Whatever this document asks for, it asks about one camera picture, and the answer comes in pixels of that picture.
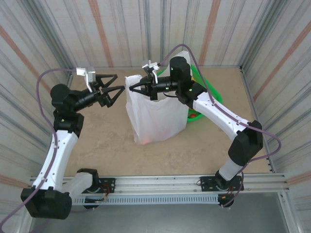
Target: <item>white plastic bag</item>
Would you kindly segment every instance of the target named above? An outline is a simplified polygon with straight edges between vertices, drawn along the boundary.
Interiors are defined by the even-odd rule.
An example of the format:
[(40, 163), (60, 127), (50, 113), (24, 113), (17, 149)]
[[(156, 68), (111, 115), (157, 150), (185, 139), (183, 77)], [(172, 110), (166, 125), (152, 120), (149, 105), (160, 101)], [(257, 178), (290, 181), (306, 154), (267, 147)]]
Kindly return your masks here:
[[(180, 56), (185, 56), (186, 59), (188, 56), (187, 62), (190, 63), (188, 52), (182, 51)], [(169, 69), (168, 67), (160, 77), (169, 75)], [(140, 81), (141, 75), (125, 78), (126, 110), (132, 123), (134, 141), (137, 144), (165, 141), (184, 130), (188, 106), (180, 103), (177, 98), (165, 97), (162, 93), (158, 93), (159, 101), (152, 101), (147, 96), (129, 90), (129, 86)]]

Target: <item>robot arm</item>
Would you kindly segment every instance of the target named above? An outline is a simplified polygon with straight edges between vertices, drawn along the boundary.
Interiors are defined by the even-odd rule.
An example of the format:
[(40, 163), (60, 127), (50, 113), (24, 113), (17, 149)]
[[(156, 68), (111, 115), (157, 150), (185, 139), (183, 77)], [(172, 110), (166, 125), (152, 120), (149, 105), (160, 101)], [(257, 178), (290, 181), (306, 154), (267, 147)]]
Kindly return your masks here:
[[(228, 161), (216, 172), (215, 182), (219, 190), (227, 190), (232, 182), (237, 178), (237, 174), (248, 161), (254, 157), (263, 147), (262, 133), (250, 130), (239, 124), (244, 123), (261, 129), (261, 124), (257, 121), (249, 122), (239, 117), (229, 109), (220, 104), (217, 100), (211, 101), (207, 90), (200, 84), (191, 80), (190, 65), (184, 57), (174, 57), (170, 60), (170, 76), (158, 77), (154, 79), (153, 66), (144, 67), (147, 76), (139, 83), (129, 87), (131, 91), (150, 97), (150, 100), (157, 100), (159, 92), (175, 91), (176, 97), (182, 104), (204, 114), (219, 126), (233, 141), (228, 151)], [(236, 117), (239, 123), (230, 119), (220, 111), (214, 104)]]
[[(56, 131), (58, 147), (52, 163), (55, 147), (53, 136), (39, 176), (31, 188), (24, 188), (21, 193), (21, 199), (24, 201), (42, 180), (45, 181), (25, 205), (32, 217), (65, 219), (71, 211), (71, 199), (86, 189), (96, 190), (99, 185), (97, 171), (85, 168), (77, 171), (76, 176), (63, 185), (67, 162), (83, 126), (84, 117), (78, 111), (96, 102), (102, 107), (111, 107), (125, 88), (124, 86), (109, 87), (117, 79), (117, 75), (95, 75), (93, 68), (77, 68), (77, 74), (85, 77), (87, 85), (85, 90), (70, 90), (63, 84), (58, 84), (51, 90), (52, 105), (55, 107), (53, 127)], [(103, 83), (103, 78), (112, 79)], [(110, 97), (109, 92), (115, 90), (118, 90), (117, 94)]]

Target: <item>beige floor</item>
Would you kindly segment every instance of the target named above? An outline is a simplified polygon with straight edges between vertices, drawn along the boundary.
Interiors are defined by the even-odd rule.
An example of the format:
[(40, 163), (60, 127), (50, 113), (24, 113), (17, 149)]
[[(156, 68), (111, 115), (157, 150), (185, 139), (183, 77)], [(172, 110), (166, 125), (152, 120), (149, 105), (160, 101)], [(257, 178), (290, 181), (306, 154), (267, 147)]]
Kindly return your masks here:
[[(237, 68), (205, 68), (202, 72), (222, 95), (226, 107), (243, 118), (253, 120)], [(116, 73), (119, 78), (114, 85), (124, 84), (125, 76), (144, 75), (141, 69), (100, 73)], [(71, 88), (84, 89), (83, 78), (75, 77)], [(95, 168), (99, 175), (109, 176), (212, 174), (228, 159), (231, 141), (206, 117), (187, 124), (184, 131), (165, 142), (136, 145), (125, 103), (123, 93), (109, 109), (96, 103), (81, 111), (85, 117), (84, 126), (70, 156), (67, 176), (74, 175), (83, 167)], [(245, 172), (269, 172), (267, 161), (256, 161)]]

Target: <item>corrugated metal wall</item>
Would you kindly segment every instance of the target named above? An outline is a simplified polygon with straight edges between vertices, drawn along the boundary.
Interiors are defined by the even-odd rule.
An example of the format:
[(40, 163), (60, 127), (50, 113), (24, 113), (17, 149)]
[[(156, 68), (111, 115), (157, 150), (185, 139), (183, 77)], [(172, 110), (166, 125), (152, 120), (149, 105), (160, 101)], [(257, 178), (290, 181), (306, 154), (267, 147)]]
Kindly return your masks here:
[[(259, 120), (283, 144), (271, 157), (274, 168), (285, 173), (303, 229), (311, 232), (311, 1), (284, 2), (243, 66)], [(267, 142), (276, 149), (275, 140)]]
[[(17, 1), (0, 1), (0, 221), (20, 204), (21, 188), (37, 175), (51, 133), (35, 96), (39, 75), (60, 67), (43, 34)], [(50, 88), (66, 83), (64, 73), (47, 75), (40, 86), (42, 104), (52, 119)], [(16, 232), (21, 212), (5, 225)]]
[(138, 67), (147, 58), (160, 62), (180, 43), (191, 47), (200, 65), (238, 65), (273, 2), (37, 0), (35, 4), (75, 67)]

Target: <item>gray metal floor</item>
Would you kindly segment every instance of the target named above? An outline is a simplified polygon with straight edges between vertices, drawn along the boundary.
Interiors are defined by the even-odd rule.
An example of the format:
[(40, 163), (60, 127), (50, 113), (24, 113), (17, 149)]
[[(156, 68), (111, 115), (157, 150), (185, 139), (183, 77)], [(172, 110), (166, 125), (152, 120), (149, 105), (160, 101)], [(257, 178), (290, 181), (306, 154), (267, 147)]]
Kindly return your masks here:
[[(34, 226), (43, 221), (36, 219)], [(52, 220), (40, 232), (286, 233), (288, 230), (277, 194), (240, 194), (230, 210), (208, 204), (101, 206), (95, 212)]]

